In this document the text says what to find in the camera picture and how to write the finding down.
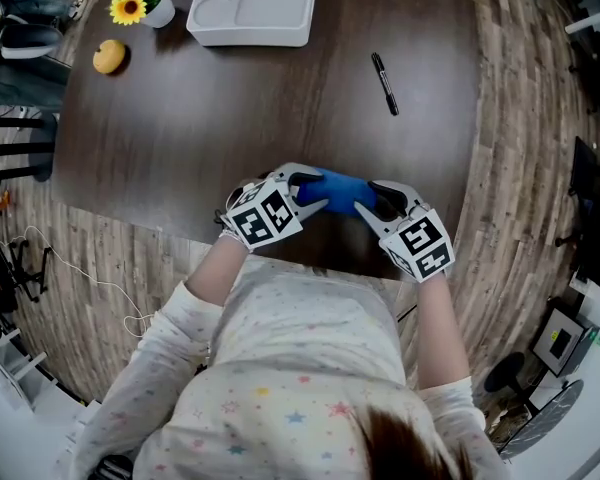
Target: pink star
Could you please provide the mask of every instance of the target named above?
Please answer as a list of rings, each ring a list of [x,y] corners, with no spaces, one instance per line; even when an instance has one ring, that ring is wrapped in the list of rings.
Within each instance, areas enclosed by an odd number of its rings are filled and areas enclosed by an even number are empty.
[[[332,416],[349,416],[351,414],[351,407],[345,405],[344,402],[338,402],[335,405],[327,405],[331,412],[329,413],[329,417]]]
[[[240,405],[238,404],[238,402],[225,402],[221,405],[221,407],[222,412],[224,412],[225,414],[229,414],[230,412],[236,412],[236,410],[240,408]]]

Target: sunflower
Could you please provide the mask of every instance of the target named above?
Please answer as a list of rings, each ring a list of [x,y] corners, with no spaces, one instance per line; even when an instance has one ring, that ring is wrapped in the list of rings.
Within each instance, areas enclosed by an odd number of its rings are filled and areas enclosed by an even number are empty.
[[[111,16],[114,23],[132,25],[147,15],[147,4],[144,0],[114,0],[111,2]]]

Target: white shirt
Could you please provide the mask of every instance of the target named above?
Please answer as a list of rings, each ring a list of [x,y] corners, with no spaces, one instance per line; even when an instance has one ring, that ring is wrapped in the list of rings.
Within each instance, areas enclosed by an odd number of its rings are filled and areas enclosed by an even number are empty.
[[[213,343],[211,367],[193,377]],[[470,378],[406,387],[394,319],[367,287],[295,274],[245,276],[224,310],[181,283],[78,443],[70,478],[103,456],[134,480],[367,479],[360,422],[373,406],[408,422],[455,470],[508,478]]]

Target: white flower pot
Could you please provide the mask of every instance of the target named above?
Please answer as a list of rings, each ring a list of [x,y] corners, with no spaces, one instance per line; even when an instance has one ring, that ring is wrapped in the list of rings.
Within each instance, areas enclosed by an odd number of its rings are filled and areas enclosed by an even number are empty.
[[[140,23],[153,28],[162,28],[169,23],[176,15],[176,10],[173,7],[171,0],[160,0],[155,9],[147,13],[144,18],[140,18]]]

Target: potted plant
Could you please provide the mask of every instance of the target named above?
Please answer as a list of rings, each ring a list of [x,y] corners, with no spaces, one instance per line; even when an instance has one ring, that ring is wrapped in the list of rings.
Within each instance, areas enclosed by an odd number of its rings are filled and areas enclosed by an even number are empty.
[[[171,0],[113,0],[109,10],[114,23],[142,23],[153,28],[164,27],[176,13]]]

